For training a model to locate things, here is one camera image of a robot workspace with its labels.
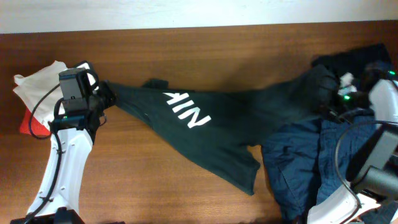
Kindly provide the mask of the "dark green Nike t-shirt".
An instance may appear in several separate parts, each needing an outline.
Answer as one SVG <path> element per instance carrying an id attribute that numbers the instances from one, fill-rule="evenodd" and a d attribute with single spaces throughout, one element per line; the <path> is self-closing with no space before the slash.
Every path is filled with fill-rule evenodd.
<path id="1" fill-rule="evenodd" d="M 248 146 L 263 144 L 286 124 L 319 117 L 339 85 L 318 65 L 261 90 L 173 90 L 156 79 L 140 87 L 110 87 L 118 108 L 150 126 L 188 160 L 252 195 L 260 164 Z"/>

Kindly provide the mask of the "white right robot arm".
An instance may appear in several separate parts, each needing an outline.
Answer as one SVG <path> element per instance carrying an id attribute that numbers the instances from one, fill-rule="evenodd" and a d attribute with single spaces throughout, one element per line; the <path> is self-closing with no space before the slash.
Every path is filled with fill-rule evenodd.
<path id="1" fill-rule="evenodd" d="M 362 86 L 374 119 L 352 124 L 337 140 L 333 162 L 341 185 L 308 211 L 307 223 L 354 223 L 361 215 L 397 201 L 397 167 L 389 163 L 397 156 L 397 72 L 375 62 L 365 68 Z M 338 153 L 343 140 L 366 126 L 375 131 L 342 174 Z"/>

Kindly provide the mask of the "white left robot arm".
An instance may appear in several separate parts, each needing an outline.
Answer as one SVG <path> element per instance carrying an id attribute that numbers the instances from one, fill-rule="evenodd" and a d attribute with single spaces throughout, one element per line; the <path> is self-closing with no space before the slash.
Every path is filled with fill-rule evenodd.
<path id="1" fill-rule="evenodd" d="M 22 223 L 55 221 L 61 210 L 78 216 L 85 163 L 102 122 L 104 111 L 114 106 L 116 95 L 108 81 L 84 84 L 72 90 L 60 85 L 63 96 L 53 109 L 50 122 L 50 157 L 39 192 Z"/>

